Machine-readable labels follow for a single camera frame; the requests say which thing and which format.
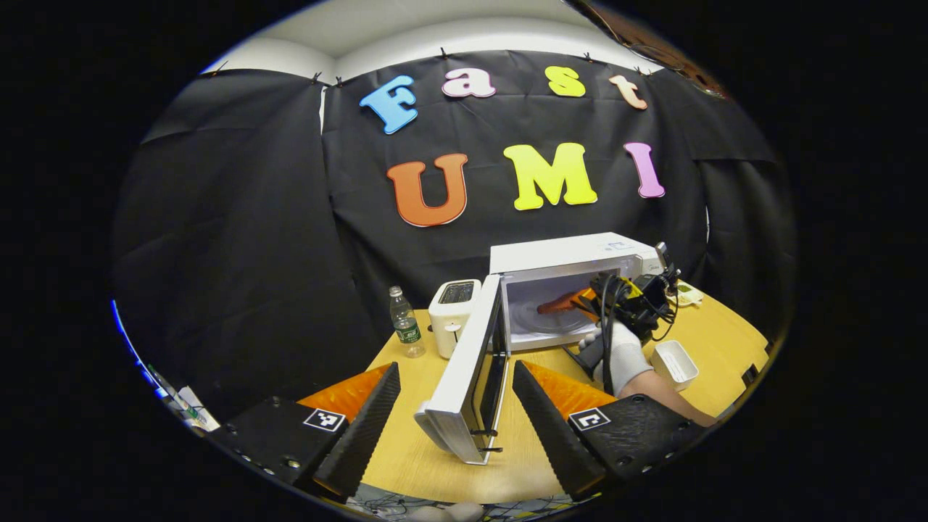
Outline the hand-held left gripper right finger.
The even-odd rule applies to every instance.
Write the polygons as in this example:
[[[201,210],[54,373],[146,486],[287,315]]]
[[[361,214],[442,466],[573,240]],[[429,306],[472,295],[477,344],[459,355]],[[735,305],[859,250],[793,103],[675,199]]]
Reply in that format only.
[[[513,371],[513,391],[574,501],[655,473],[707,431],[646,394],[616,399],[526,361]]]

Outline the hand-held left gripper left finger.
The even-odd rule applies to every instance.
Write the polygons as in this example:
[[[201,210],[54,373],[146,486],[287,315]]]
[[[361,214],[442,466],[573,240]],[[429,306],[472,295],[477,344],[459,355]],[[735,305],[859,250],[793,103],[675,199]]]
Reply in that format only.
[[[346,501],[357,493],[401,389],[394,361],[300,401],[270,397],[212,430],[211,442],[291,488]]]

